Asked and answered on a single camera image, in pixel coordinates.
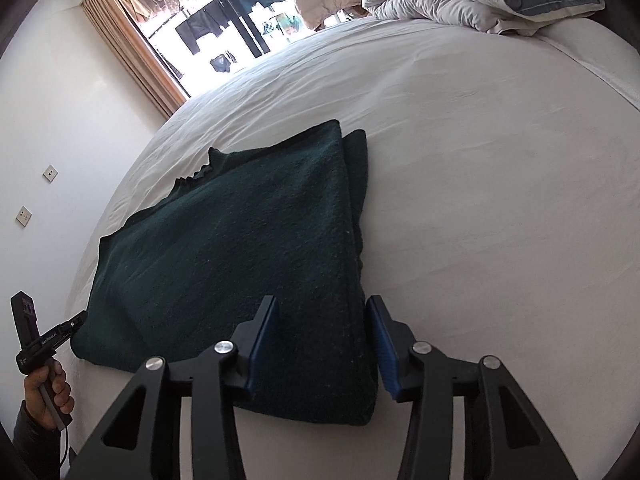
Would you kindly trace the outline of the left forearm dark sleeve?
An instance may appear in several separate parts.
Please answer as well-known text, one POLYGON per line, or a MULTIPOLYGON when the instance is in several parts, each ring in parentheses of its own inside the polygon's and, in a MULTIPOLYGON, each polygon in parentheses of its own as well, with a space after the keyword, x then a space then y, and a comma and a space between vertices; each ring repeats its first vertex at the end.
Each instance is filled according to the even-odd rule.
POLYGON ((40 425, 23 401, 17 413, 13 437, 1 429, 2 479, 58 479, 61 433, 40 425))

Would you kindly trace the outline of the left hand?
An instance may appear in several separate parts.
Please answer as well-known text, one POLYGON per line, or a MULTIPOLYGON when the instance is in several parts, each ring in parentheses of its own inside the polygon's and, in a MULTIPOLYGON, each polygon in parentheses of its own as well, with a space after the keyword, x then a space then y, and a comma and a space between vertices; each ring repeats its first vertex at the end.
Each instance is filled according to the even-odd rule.
POLYGON ((25 405, 28 414, 47 430, 62 428, 62 415, 70 415, 75 407, 72 388, 57 360, 37 368, 24 379, 25 405))

